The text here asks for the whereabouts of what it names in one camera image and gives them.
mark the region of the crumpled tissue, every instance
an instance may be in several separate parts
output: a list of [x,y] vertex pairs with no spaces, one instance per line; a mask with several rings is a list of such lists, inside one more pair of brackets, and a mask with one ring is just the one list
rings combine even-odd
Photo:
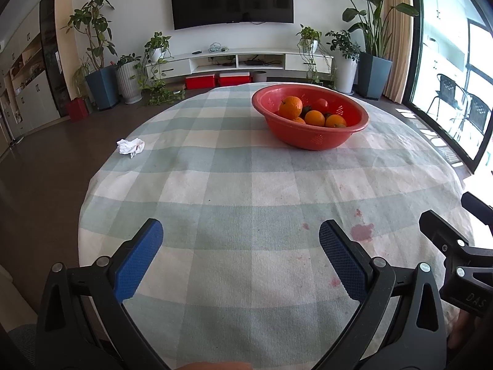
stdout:
[[120,154],[130,154],[130,158],[134,158],[136,154],[142,153],[145,147],[145,142],[139,138],[129,142],[125,139],[116,143]]

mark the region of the glass door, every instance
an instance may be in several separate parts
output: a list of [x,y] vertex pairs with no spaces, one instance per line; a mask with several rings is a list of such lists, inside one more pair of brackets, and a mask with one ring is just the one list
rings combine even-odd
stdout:
[[[493,152],[486,149],[493,37],[471,0],[422,1],[422,52],[411,104],[475,171],[482,157]],[[486,162],[493,165],[493,158]]]

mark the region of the chair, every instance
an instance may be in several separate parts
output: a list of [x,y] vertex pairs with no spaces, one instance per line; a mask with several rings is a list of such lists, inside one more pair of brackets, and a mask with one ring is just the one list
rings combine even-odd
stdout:
[[462,122],[459,125],[459,129],[462,132],[464,130],[464,123],[468,121],[474,128],[476,128],[481,135],[485,135],[486,120],[491,109],[482,101],[479,97],[473,94],[469,94],[471,97],[471,103],[469,111],[466,113]]
[[436,111],[436,119],[438,121],[438,114],[440,112],[440,100],[443,100],[445,103],[455,108],[456,110],[462,111],[463,108],[460,107],[457,100],[455,100],[455,90],[459,88],[466,98],[468,97],[468,93],[461,88],[455,81],[450,79],[447,75],[440,73],[437,75],[438,80],[440,81],[440,90],[437,90],[437,96],[432,100],[430,107],[428,108],[427,114],[430,112],[433,103],[438,98],[438,109]]

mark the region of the beige curtain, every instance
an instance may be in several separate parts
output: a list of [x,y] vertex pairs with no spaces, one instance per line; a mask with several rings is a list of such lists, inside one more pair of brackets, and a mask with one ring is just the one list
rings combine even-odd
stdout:
[[[387,15],[390,7],[399,3],[412,5],[413,0],[385,0],[384,15]],[[386,58],[393,61],[393,66],[384,89],[384,96],[397,103],[402,103],[411,60],[413,18],[393,10],[389,15],[389,32],[393,35],[389,41]]]

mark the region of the red bowl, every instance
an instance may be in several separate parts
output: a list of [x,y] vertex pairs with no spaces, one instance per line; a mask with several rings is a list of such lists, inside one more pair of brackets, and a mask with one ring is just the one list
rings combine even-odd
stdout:
[[[301,99],[303,106],[324,98],[329,103],[329,112],[344,117],[347,128],[323,128],[299,124],[275,114],[282,100],[288,96]],[[366,110],[353,99],[330,89],[314,85],[282,84],[268,86],[252,97],[253,107],[261,113],[270,130],[281,141],[307,150],[326,150],[340,146],[355,132],[368,126],[370,119]]]

